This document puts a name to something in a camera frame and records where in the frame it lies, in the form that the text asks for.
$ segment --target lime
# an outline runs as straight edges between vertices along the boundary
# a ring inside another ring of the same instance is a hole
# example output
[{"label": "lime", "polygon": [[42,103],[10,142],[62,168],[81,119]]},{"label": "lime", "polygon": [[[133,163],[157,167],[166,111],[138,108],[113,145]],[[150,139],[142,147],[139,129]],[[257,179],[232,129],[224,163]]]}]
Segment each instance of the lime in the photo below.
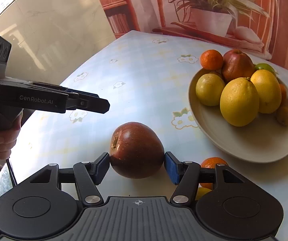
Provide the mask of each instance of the lime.
[{"label": "lime", "polygon": [[276,72],[275,70],[272,68],[271,65],[267,64],[267,63],[258,63],[257,65],[254,66],[255,70],[268,70],[271,73],[274,74],[274,76],[276,77]]}]

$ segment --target fruit bowl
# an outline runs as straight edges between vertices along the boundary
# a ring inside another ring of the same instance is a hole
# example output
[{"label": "fruit bowl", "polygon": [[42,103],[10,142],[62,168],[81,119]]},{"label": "fruit bowl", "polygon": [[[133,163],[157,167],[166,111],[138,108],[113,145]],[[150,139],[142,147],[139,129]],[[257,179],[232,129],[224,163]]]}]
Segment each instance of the fruit bowl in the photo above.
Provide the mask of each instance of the fruit bowl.
[{"label": "fruit bowl", "polygon": [[219,106],[208,107],[199,102],[195,92],[196,83],[209,72],[199,70],[188,89],[190,109],[202,132],[219,149],[245,161],[270,163],[288,155],[288,126],[280,125],[274,114],[258,113],[250,124],[235,127],[223,118]]}]

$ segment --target bookshelf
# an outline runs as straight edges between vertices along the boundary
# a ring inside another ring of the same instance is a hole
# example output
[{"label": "bookshelf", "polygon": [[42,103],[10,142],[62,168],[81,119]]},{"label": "bookshelf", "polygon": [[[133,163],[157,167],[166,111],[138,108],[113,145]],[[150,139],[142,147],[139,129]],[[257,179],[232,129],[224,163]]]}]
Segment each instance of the bookshelf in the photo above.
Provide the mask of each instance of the bookshelf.
[{"label": "bookshelf", "polygon": [[131,30],[139,31],[131,0],[100,0],[116,38]]}]

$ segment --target shelf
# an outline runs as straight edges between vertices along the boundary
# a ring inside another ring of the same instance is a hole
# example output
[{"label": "shelf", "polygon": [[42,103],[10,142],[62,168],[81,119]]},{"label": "shelf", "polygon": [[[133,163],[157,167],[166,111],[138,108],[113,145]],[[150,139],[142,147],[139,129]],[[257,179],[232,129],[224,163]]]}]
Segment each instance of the shelf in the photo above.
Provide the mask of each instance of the shelf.
[{"label": "shelf", "polygon": [[107,4],[107,5],[103,6],[103,9],[105,11],[105,10],[109,10],[109,9],[112,9],[112,8],[115,8],[115,7],[119,7],[119,6],[122,6],[122,5],[127,5],[127,2],[124,1],[124,0],[120,0],[120,1],[117,1],[115,3],[111,3],[111,4]]}]

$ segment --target marble wall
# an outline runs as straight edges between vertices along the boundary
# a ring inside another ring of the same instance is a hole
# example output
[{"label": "marble wall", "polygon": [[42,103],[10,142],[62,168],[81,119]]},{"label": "marble wall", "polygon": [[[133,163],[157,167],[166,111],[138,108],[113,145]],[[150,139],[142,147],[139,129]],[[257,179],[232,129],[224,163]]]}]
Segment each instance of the marble wall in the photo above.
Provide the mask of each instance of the marble wall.
[{"label": "marble wall", "polygon": [[0,35],[12,44],[7,76],[53,84],[115,40],[99,0],[15,0]]}]

